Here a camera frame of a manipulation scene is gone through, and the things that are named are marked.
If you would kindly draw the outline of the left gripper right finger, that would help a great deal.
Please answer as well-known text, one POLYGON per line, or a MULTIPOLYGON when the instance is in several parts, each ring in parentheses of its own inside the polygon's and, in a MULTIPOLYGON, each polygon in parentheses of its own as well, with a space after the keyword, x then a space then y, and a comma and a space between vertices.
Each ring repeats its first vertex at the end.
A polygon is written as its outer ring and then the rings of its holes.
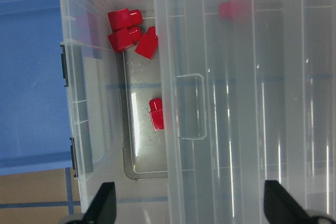
POLYGON ((269 223, 310 223, 307 212, 277 180, 264 183, 264 214, 269 223))

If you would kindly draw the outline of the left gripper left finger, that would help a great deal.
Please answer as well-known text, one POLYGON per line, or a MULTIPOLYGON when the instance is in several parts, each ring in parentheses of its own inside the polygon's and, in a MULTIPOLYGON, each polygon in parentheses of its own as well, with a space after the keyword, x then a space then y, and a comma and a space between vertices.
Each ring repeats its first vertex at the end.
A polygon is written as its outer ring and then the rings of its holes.
POLYGON ((84 216, 70 223, 114 224, 117 217, 115 190, 114 182, 102 183, 84 216))

